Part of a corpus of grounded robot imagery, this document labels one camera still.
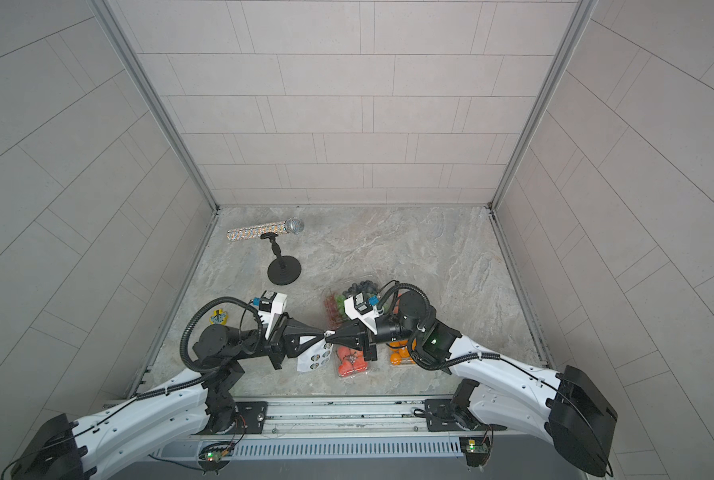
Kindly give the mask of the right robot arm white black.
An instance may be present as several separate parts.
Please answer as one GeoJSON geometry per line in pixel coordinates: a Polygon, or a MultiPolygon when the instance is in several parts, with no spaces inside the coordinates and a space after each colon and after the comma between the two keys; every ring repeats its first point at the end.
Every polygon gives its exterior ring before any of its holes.
{"type": "Polygon", "coordinates": [[[418,367],[460,378],[452,402],[462,428],[526,433],[589,475],[613,476],[618,414],[584,371],[531,366],[478,344],[439,320],[428,295],[412,284],[395,283],[383,296],[358,293],[345,299],[344,310],[348,322],[326,342],[360,350],[368,361],[378,345],[405,342],[418,367]]]}

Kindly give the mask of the white sticker sheet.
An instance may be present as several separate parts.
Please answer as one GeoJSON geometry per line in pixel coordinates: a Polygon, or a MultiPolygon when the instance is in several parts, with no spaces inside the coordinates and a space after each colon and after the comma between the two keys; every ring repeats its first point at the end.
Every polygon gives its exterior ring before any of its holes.
{"type": "MultiPolygon", "coordinates": [[[[325,336],[332,332],[332,330],[326,330],[325,336]]],[[[322,368],[330,361],[333,352],[332,347],[333,345],[328,344],[324,337],[323,340],[299,354],[297,356],[297,371],[299,373],[308,373],[322,368]]]]}

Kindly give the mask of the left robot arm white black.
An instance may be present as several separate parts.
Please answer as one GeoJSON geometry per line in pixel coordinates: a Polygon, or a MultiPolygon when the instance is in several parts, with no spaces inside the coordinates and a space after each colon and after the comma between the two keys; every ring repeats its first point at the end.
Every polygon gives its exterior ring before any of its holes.
{"type": "Polygon", "coordinates": [[[220,441],[198,457],[216,470],[263,415],[231,394],[245,371],[243,359],[264,357],[275,368],[321,343],[327,334],[290,317],[281,295],[252,302],[223,296],[202,306],[182,334],[184,370],[119,405],[71,421],[45,422],[24,452],[2,473],[9,479],[107,479],[173,440],[194,434],[220,441]]]}

